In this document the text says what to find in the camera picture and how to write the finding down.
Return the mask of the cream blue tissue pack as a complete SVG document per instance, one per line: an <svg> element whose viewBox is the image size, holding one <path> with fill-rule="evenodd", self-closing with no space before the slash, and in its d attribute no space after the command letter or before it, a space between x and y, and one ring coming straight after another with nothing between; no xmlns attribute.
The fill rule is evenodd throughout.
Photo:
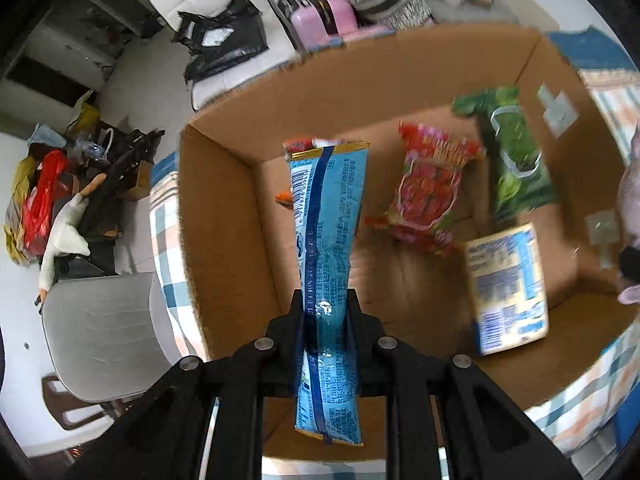
<svg viewBox="0 0 640 480"><path fill-rule="evenodd" d="M471 240L464 246L482 356L524 346L548 335L548 301L532 224Z"/></svg>

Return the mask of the blue long snack packet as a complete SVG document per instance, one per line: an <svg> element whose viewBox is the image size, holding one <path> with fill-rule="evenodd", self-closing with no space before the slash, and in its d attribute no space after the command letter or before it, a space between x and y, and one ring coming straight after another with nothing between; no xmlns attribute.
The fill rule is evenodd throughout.
<svg viewBox="0 0 640 480"><path fill-rule="evenodd" d="M362 445L347 296L368 151L366 141L286 147L302 285L294 427L329 444Z"/></svg>

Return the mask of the lilac cloth bundle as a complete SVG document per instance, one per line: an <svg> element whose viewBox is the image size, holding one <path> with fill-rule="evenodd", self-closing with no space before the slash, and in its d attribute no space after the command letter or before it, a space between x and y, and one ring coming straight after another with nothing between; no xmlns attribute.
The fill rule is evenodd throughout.
<svg viewBox="0 0 640 480"><path fill-rule="evenodd" d="M624 282L623 289L617 297L621 304L639 303L639 138L639 127L636 127L630 142L629 164L620 179L617 194L617 206L624 229L625 245L618 256L618 266Z"/></svg>

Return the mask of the orange white snack packet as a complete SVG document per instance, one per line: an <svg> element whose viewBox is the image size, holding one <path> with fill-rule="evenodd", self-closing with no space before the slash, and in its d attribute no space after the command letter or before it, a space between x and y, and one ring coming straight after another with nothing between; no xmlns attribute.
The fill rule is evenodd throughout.
<svg viewBox="0 0 640 480"><path fill-rule="evenodd" d="M285 158L301 152L313 150L317 147L318 139L297 139L289 140L283 143ZM291 190L285 190L276 195L274 198L276 203L288 210L293 209L293 193Z"/></svg>

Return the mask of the large cardboard box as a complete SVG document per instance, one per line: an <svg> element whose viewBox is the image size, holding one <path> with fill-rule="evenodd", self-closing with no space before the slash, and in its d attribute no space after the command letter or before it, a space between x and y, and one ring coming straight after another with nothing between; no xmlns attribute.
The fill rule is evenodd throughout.
<svg viewBox="0 0 640 480"><path fill-rule="evenodd" d="M516 216L541 251L550 330L538 342L480 360L522 408L543 404L605 352L627 348L637 310L614 296L587 240L586 217L615 202L623 161L565 54L513 25L439 25L311 55L201 110L180 140L179 214L186 275L210 356L230 356L288 310L299 276L283 145L300 138L369 143L349 284L387 333L428 356L473 348L472 304L459 255L435 254L488 234L487 160L465 167L460 190L404 174L405 124L477 139L480 123L451 109L457 96L514 84L556 200Z"/></svg>

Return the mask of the red snack packet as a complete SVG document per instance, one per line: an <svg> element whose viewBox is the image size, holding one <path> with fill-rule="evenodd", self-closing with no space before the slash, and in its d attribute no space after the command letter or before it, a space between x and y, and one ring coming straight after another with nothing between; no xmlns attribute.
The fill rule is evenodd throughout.
<svg viewBox="0 0 640 480"><path fill-rule="evenodd" d="M398 188L384 214L365 218L364 223L427 252L450 254L451 217L464 167L485 158L484 144L415 122L401 122L398 134L405 147Z"/></svg>

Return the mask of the dark wooden chair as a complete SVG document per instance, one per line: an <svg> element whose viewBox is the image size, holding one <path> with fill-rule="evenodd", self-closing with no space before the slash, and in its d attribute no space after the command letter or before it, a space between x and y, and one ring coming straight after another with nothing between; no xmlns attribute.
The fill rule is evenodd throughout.
<svg viewBox="0 0 640 480"><path fill-rule="evenodd" d="M89 403L73 396L65 387L58 390L56 384L60 384L58 376L50 374L41 378L41 391L44 405L54 420L66 431L73 431L103 417L119 419L125 414L125 404L121 400ZM84 408L99 408L99 411L79 420L71 420L68 414Z"/></svg>

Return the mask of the small cardboard box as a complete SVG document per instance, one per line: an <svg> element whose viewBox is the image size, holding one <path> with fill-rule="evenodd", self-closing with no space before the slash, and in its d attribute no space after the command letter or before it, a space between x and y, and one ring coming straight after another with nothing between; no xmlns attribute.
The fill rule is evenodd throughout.
<svg viewBox="0 0 640 480"><path fill-rule="evenodd" d="M138 163L138 166L126 174L124 189L119 197L127 202L137 202L148 197L151 189L151 174L153 165L146 160Z"/></svg>

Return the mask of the plaid checked blanket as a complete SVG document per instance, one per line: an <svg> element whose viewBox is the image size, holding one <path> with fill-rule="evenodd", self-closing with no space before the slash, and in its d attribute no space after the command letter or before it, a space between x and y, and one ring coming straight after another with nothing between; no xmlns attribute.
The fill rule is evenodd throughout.
<svg viewBox="0 0 640 480"><path fill-rule="evenodd" d="M457 96L518 87L550 170L553 203L523 212L537 233L546 338L480 366L564 453L592 443L639 387L639 313L617 299L617 188L639 120L639 74L588 30L542 36L512 25L413 29L331 48L243 84L181 133L177 167L151 198L152 248L183 348L230 356L288 310L299 285L282 145L342 138L370 145L362 216L382 214L402 171L397 127L476 136Z"/></svg>

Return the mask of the green snack packet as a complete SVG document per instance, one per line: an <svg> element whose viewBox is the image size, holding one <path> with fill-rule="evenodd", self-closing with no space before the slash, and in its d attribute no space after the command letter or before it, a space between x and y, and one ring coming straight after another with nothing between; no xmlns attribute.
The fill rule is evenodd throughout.
<svg viewBox="0 0 640 480"><path fill-rule="evenodd" d="M456 96L452 112L474 117L489 158L491 214L498 222L556 200L542 151L520 104L517 86Z"/></svg>

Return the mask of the white goose plush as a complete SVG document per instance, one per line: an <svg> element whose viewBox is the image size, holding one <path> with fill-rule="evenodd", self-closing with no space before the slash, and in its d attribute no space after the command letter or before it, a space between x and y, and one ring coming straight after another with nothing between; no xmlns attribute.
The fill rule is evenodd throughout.
<svg viewBox="0 0 640 480"><path fill-rule="evenodd" d="M106 174L95 176L62 207L55 217L40 266L39 294L36 304L43 304L50 292L55 277L56 258L68 255L90 255L89 244L85 237L79 234L77 227L88 208L90 194L105 180Z"/></svg>

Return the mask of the red plastic bag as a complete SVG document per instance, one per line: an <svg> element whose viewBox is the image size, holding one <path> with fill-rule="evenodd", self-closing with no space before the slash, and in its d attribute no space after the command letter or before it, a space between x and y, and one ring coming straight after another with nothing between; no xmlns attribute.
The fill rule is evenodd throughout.
<svg viewBox="0 0 640 480"><path fill-rule="evenodd" d="M51 231L54 202L67 194L60 177L70 163L62 150L55 148L43 157L35 187L23 205L23 246L31 257L42 256Z"/></svg>

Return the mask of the yellow cloth pile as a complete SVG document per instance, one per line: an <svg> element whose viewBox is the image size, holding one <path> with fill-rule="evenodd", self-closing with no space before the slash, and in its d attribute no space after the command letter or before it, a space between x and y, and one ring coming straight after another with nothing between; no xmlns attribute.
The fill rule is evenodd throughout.
<svg viewBox="0 0 640 480"><path fill-rule="evenodd" d="M6 253L18 266L29 266L32 263L32 257L24 247L23 207L32 188L30 182L37 167L38 162L32 156L27 156L18 163L11 197L6 207L6 222L3 226L6 236Z"/></svg>

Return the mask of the black plastic bag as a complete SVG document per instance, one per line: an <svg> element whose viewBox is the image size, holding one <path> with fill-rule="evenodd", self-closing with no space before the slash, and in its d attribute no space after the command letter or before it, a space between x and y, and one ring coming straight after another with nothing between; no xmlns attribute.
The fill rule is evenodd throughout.
<svg viewBox="0 0 640 480"><path fill-rule="evenodd" d="M178 17L171 41L189 50L185 82L218 75L269 49L262 12L250 0L230 0L215 16L179 11Z"/></svg>

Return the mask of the pink suitcase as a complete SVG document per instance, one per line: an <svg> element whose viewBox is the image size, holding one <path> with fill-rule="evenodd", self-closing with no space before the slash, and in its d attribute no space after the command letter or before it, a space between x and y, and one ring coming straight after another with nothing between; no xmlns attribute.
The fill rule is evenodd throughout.
<svg viewBox="0 0 640 480"><path fill-rule="evenodd" d="M358 40L384 37L393 31L366 24L346 0L278 0L278 9L308 52Z"/></svg>

